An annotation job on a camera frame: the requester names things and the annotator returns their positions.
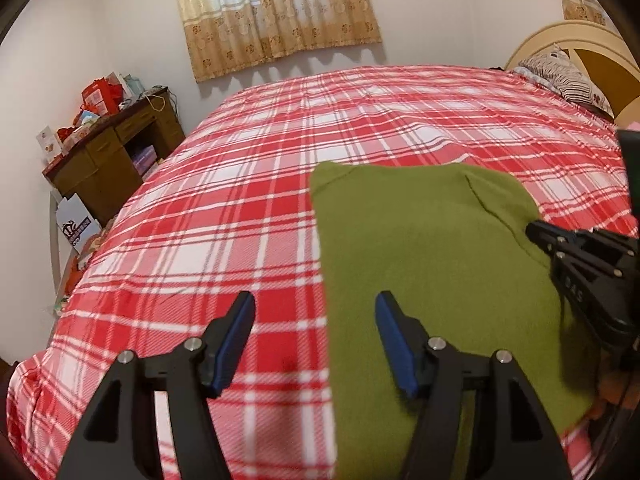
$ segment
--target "silver bolt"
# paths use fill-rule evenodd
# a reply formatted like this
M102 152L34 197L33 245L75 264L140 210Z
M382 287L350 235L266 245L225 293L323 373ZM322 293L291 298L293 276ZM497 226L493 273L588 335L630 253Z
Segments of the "silver bolt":
M495 353L495 358L503 364L510 363L513 360L513 355L508 350L498 350Z
M131 350L125 350L118 355L118 362L125 365L133 361L133 352Z
M184 342L184 347L189 352L195 352L201 346L202 346L202 339L200 339L199 337L191 337Z
M428 341L431 350L443 350L447 346L447 342L441 337L432 337Z

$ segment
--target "headboard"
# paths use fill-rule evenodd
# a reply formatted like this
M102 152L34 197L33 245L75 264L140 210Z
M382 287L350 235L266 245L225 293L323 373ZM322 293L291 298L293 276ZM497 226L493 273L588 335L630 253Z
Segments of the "headboard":
M603 25L583 20L553 23L524 40L505 69L555 44L606 95L617 126L640 121L640 70L624 40Z

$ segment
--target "folded green shirt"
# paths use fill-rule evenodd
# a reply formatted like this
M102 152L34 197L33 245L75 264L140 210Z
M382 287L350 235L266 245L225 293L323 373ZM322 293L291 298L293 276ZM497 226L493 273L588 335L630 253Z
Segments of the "folded green shirt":
M525 235L539 213L515 178L466 164L324 162L310 187L340 480L396 478L415 427L375 325L382 290L460 351L512 351L559 432L584 415L598 348L552 285L549 257Z

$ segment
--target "red plaid bedsheet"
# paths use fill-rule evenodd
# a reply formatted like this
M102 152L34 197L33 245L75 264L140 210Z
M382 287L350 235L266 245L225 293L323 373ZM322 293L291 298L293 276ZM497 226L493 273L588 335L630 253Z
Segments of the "red plaid bedsheet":
M308 176L323 160L466 162L513 174L542 216L631 234L612 126L509 73L357 68L226 100L124 207L52 344L22 363L10 438L51 480L116 355L169 351L251 290L257 321L233 385L210 403L236 479L329 478L336 460L319 244ZM166 406L165 473L177 477ZM564 444L584 475L584 426Z

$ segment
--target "floral curtain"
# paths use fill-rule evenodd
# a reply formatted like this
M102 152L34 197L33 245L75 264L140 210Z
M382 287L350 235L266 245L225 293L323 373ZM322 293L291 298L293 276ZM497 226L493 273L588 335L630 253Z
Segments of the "floral curtain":
M587 20L599 23L620 34L597 0L562 0L562 10L566 20Z
M178 0L196 81L299 50L379 43L369 0Z

